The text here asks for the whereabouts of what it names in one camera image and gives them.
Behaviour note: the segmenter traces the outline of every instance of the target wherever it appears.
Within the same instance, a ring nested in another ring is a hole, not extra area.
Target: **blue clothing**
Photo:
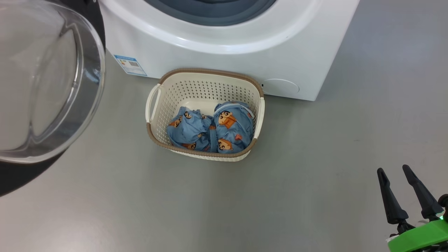
[[[249,146],[254,136],[254,114],[247,103],[228,101],[215,107],[219,153],[238,153]]]
[[[167,126],[176,147],[219,153],[237,153],[249,146],[254,135],[254,114],[244,102],[225,102],[215,107],[214,116],[181,107]]]
[[[177,116],[167,126],[171,144],[176,147],[211,152],[210,125],[212,117],[199,110],[190,111],[181,107]]]

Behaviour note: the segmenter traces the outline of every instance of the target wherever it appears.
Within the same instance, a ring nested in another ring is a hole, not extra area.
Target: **basket handle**
[[[157,84],[152,89],[151,92],[148,95],[148,99],[146,100],[146,108],[145,108],[145,117],[146,122],[151,124],[152,120],[154,119],[155,111],[157,109],[157,105],[159,104],[159,98],[161,94],[162,85]],[[157,98],[155,100],[154,108],[152,109],[152,112],[150,113],[152,99],[154,98],[154,94],[157,92]]]
[[[260,135],[261,126],[264,120],[264,97],[261,97],[260,105],[258,106],[257,125],[255,126],[254,138],[257,139]]]

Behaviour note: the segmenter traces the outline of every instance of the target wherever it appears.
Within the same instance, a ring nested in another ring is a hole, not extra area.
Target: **brown basket rim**
[[[221,70],[210,70],[210,69],[201,69],[201,68],[179,68],[179,69],[170,71],[170,72],[166,73],[164,76],[162,76],[162,78],[160,78],[160,80],[159,80],[159,84],[163,85],[163,83],[170,76],[179,74],[179,73],[215,74],[215,75],[222,75],[222,76],[242,79],[242,80],[248,81],[252,85],[254,85],[257,88],[258,93],[260,94],[260,97],[261,98],[264,97],[263,90],[262,90],[260,84],[255,79],[253,79],[247,75],[244,75],[244,74],[232,73],[232,72],[221,71]],[[160,142],[152,133],[151,124],[149,122],[146,123],[146,130],[148,131],[149,137],[155,144],[157,144],[163,148],[166,148],[166,149],[170,149],[170,150],[177,151],[177,152],[183,152],[183,153],[187,153],[187,154],[191,154],[191,155],[197,155],[197,156],[235,158],[235,157],[243,156],[246,153],[248,153],[252,149],[252,147],[255,145],[255,143],[257,142],[257,139],[253,138],[252,141],[250,142],[249,146],[246,149],[244,149],[243,151],[238,152],[238,153],[223,154],[223,153],[215,153],[215,152],[200,152],[200,151],[186,150],[186,149],[182,149],[179,147],[175,147],[175,146]]]

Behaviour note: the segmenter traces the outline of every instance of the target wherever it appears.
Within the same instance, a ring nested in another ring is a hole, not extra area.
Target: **washing machine drum opening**
[[[203,26],[230,26],[251,20],[276,0],[145,0],[172,17]]]

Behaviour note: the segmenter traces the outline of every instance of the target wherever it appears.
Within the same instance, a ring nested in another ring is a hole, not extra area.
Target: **laundry basket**
[[[238,153],[222,154],[171,145],[166,127],[180,107],[200,109],[205,115],[213,115],[215,106],[226,101],[245,102],[254,113],[254,138],[246,149]],[[157,145],[201,159],[239,161],[249,154],[260,134],[264,117],[263,91],[257,81],[242,74],[206,69],[177,69],[165,74],[151,90],[145,114],[149,137]]]

